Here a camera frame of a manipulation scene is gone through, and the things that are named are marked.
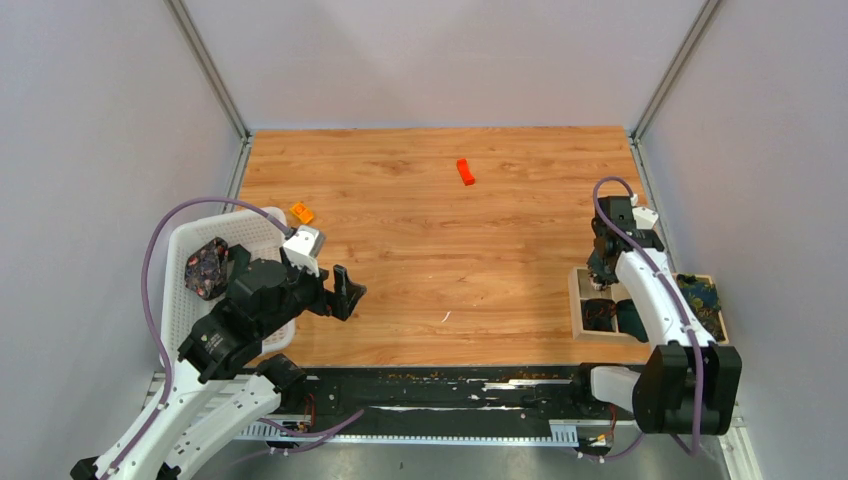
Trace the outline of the black pink rose tie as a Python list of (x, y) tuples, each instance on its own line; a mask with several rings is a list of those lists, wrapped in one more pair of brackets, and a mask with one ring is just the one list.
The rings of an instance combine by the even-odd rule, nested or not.
[(588, 279), (590, 285), (596, 291), (604, 291), (617, 282), (614, 274), (609, 274), (605, 271), (589, 270)]

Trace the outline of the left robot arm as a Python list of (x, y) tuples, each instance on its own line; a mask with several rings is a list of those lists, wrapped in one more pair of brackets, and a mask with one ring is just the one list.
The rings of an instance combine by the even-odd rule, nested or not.
[(195, 322), (153, 401), (106, 453), (79, 460), (71, 477), (192, 478), (248, 425), (304, 405), (305, 372), (276, 354), (235, 396), (199, 414), (261, 354), (264, 340), (305, 311), (345, 321), (366, 292), (340, 265), (312, 274), (287, 260), (236, 261), (223, 299)]

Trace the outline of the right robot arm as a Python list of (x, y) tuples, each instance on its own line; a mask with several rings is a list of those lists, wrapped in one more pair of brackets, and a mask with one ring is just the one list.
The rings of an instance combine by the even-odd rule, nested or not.
[(593, 200), (593, 286), (620, 284), (633, 301), (652, 353), (641, 371), (593, 365), (571, 390), (584, 417), (614, 404), (633, 414), (646, 434), (720, 436), (731, 425), (742, 371), (737, 350), (719, 343), (687, 304), (653, 227), (628, 196)]

